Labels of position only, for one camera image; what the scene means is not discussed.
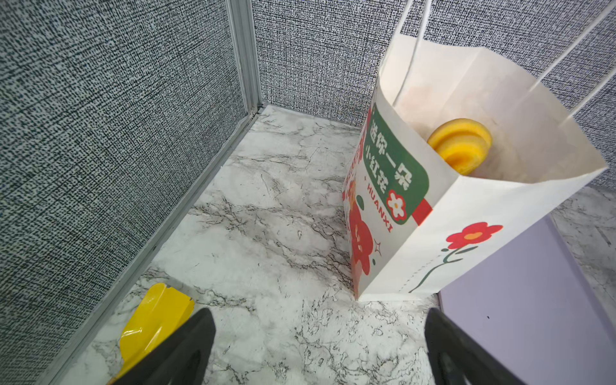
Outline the white floral paper bag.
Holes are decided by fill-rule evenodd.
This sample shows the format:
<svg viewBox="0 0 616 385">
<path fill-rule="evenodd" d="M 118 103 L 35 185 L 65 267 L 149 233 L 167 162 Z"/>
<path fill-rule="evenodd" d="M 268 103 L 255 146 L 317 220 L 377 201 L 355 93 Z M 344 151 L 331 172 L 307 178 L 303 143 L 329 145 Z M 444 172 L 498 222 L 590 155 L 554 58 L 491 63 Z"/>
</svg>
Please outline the white floral paper bag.
<svg viewBox="0 0 616 385">
<path fill-rule="evenodd" d="M 467 176 L 427 142 L 460 118 L 492 135 Z M 574 113 L 523 67 L 395 30 L 343 192 L 356 300 L 440 292 L 606 167 Z"/>
</svg>

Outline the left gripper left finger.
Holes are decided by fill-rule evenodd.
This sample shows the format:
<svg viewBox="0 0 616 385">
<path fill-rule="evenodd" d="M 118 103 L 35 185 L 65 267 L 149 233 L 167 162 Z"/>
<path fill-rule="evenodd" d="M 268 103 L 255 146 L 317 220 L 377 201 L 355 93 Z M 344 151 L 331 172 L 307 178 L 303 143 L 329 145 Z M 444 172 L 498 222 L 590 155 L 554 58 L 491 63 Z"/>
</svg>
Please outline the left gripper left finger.
<svg viewBox="0 0 616 385">
<path fill-rule="evenodd" d="M 197 311 L 115 384 L 201 384 L 216 335 L 212 312 Z"/>
</svg>

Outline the small striped bun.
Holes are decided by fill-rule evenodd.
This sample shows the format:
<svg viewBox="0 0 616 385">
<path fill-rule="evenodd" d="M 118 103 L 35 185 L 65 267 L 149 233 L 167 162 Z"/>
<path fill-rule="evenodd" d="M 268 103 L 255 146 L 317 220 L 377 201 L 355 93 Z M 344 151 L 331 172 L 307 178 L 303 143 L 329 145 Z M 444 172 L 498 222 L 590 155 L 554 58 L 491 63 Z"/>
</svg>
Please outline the small striped bun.
<svg viewBox="0 0 616 385">
<path fill-rule="evenodd" d="M 492 135 L 483 124 L 460 118 L 439 126 L 427 142 L 451 168 L 467 176 L 486 160 Z"/>
</svg>

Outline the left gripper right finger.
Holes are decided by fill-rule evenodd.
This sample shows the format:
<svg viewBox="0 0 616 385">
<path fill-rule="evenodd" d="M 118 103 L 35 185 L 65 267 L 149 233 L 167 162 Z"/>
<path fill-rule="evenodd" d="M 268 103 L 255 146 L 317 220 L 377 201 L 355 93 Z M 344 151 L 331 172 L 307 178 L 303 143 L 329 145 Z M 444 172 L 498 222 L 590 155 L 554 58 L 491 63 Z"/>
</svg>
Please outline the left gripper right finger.
<svg viewBox="0 0 616 385">
<path fill-rule="evenodd" d="M 424 336 L 438 385 L 522 383 L 438 308 L 428 311 Z"/>
</svg>

